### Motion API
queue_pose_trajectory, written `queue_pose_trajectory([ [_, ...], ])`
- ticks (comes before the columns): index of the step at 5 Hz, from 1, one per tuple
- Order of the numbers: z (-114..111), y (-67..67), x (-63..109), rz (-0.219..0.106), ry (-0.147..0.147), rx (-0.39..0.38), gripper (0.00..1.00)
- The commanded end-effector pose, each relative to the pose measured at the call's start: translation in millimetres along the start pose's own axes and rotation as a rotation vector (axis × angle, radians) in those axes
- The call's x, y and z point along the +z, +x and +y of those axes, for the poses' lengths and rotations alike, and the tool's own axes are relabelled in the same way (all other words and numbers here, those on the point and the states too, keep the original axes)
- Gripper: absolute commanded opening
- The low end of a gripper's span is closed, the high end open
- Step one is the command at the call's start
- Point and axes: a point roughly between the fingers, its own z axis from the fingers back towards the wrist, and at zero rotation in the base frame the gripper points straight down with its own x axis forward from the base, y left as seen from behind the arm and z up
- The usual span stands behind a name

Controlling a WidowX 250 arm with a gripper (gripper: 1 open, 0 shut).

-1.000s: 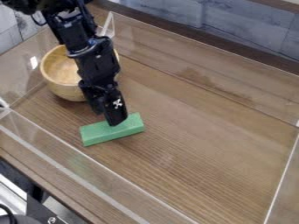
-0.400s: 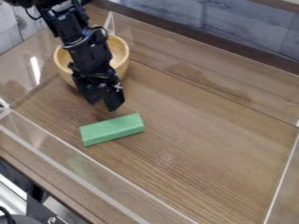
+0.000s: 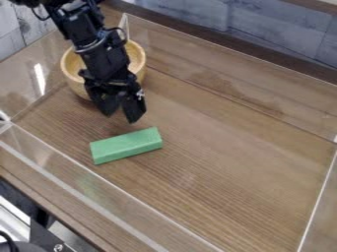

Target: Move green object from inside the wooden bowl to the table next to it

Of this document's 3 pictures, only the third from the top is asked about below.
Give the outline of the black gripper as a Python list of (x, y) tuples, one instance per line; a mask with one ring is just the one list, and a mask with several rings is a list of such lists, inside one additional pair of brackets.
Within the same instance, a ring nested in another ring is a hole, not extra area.
[(87, 96), (106, 116), (111, 116), (122, 104), (127, 122), (135, 123), (146, 113), (146, 103), (138, 77), (129, 69), (125, 30), (76, 29), (74, 46), (86, 66), (79, 76)]

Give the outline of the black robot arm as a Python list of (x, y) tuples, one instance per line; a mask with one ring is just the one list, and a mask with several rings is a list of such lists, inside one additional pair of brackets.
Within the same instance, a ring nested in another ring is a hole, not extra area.
[(103, 0), (8, 1), (30, 8), (40, 21), (52, 19), (84, 62), (78, 75), (91, 101), (106, 116), (122, 108), (127, 122), (135, 123), (146, 113), (143, 89), (129, 69), (126, 31), (104, 25)]

